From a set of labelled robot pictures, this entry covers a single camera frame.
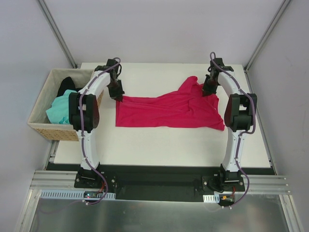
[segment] metal post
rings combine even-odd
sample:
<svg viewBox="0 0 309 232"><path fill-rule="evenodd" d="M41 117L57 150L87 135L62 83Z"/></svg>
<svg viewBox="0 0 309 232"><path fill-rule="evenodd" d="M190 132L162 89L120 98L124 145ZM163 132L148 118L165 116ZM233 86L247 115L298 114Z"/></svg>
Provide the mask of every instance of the metal post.
<svg viewBox="0 0 309 232"><path fill-rule="evenodd" d="M60 33L60 30L50 12L50 10L48 9L47 5L46 5L46 2L44 0L37 0L50 28L52 29L53 33L54 33L54 36L56 37L64 55L66 56L66 58L68 59L70 65L73 67L73 68L77 68L77 64L66 44L66 42L64 41L61 33Z"/></svg>
<svg viewBox="0 0 309 232"><path fill-rule="evenodd" d="M281 6L277 10L275 16L271 20L268 28L266 29L264 35L262 36L261 40L259 41L259 43L258 43L257 47L255 48L253 54L251 55L251 57L248 61L248 64L245 66L245 72L247 72L249 70L249 68L252 66L257 55L260 53L260 51L264 47L267 39L269 38L269 36L273 32L275 26L277 25L277 23L279 22L279 20L281 19L282 15L283 15L283 13L285 12L285 10L287 9L287 7L289 6L289 4L291 2L292 2L292 0L283 0L283 2L281 3Z"/></svg>

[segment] wicker basket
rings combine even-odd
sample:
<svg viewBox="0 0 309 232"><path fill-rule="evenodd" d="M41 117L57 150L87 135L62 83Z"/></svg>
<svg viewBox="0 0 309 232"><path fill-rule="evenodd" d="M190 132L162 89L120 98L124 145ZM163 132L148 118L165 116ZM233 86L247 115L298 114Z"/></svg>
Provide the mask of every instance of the wicker basket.
<svg viewBox="0 0 309 232"><path fill-rule="evenodd" d="M93 75L93 70L82 69L53 69L39 94L37 102L31 112L28 125L38 131L46 139L78 141L76 131L72 125L51 124L46 110L52 105L57 96L61 82L70 76L77 88L83 88ZM101 104L103 92L98 97L98 106Z"/></svg>

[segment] pink cloth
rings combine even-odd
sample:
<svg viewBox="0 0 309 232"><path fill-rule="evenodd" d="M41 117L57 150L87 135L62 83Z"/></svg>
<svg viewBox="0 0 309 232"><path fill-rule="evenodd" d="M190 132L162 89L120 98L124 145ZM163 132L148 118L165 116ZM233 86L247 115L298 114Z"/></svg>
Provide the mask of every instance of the pink cloth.
<svg viewBox="0 0 309 232"><path fill-rule="evenodd" d="M196 76L188 77L178 91L157 98L124 96L116 103L117 127L210 127L224 130L215 94L202 96Z"/></svg>

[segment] gray wall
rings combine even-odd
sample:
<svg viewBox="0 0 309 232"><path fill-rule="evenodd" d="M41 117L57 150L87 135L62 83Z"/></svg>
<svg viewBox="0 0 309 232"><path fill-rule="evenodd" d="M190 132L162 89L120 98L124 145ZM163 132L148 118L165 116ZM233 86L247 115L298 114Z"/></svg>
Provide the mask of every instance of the gray wall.
<svg viewBox="0 0 309 232"><path fill-rule="evenodd" d="M294 0L249 79L279 174L289 176L304 228L309 228L309 1Z"/></svg>
<svg viewBox="0 0 309 232"><path fill-rule="evenodd" d="M245 64L282 0L46 0L78 63Z"/></svg>
<svg viewBox="0 0 309 232"><path fill-rule="evenodd" d="M27 126L54 67L69 67L36 1L0 3L0 231L13 231L49 142Z"/></svg>

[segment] cable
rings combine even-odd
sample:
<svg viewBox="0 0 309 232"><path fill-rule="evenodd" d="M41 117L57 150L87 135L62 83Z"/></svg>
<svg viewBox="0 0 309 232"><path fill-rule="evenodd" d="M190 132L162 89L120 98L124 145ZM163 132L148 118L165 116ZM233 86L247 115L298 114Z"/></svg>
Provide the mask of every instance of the cable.
<svg viewBox="0 0 309 232"><path fill-rule="evenodd" d="M233 75L229 74L227 71L225 71L224 69L222 69L219 65L216 64L216 62L214 61L214 59L216 59L216 54L214 52L211 52L210 53L210 58L211 58L211 61L212 63L214 64L214 66L216 66L217 69L219 69L220 71L224 72L226 75L228 75L236 84L238 90L244 94L250 101L250 105L251 105L251 110L252 110L252 117L253 117L253 128L252 128L252 131L243 131L239 134L239 138L238 138L238 142L237 142L237 147L236 147L236 155L235 155L235 161L236 161L236 165L238 167L238 169L240 170L240 172L247 178L247 181L248 181L248 185L247 185L247 188L246 188L246 191L244 192L244 194L242 195L242 197L236 201L234 203L234 205L238 202L240 202L248 193L249 191L249 187L250 187L250 180L249 180L249 177L248 175L243 171L243 169L240 167L239 165L239 162L238 162L238 155L239 155L239 148L240 148L240 142L241 142L241 138L242 138L242 135L243 134L253 134L255 132L255 127L256 127L256 121L255 121L255 108L254 108L254 102L253 102L253 99L252 97L247 94L245 91L243 91L241 88L240 88L240 85L238 83L238 81L236 80L235 77L233 77Z"/></svg>
<svg viewBox="0 0 309 232"><path fill-rule="evenodd" d="M93 83L101 76L103 75L104 73L107 73L109 70L112 70L114 69L115 67L117 67L118 65L120 65L120 62L121 62L121 59L116 57L114 59L117 59L119 60L117 64L109 67L108 69L100 72L96 77L94 77L92 79L92 81L89 83L89 85L87 86L87 88L85 89L85 91L81 94L80 98L79 98L79 109L80 109L80 114L81 114L81 127L82 127L82 152L83 152L83 157L86 161L86 163L88 164L88 166L96 173L98 174L102 180L104 181L105 183L105 186L106 186L106 191L105 193L102 195L102 197L100 199L98 199L97 201L95 202L87 202L86 204L97 204L99 203L100 201L102 201L102 199L106 196L107 192L108 192L108 185L107 185L107 181L106 179L104 178L104 176L98 172L91 164L90 162L88 161L88 158L87 158L87 155L85 153L85 148L84 148L84 114L83 114L83 97L85 96L85 94L87 93L88 89L93 85Z"/></svg>

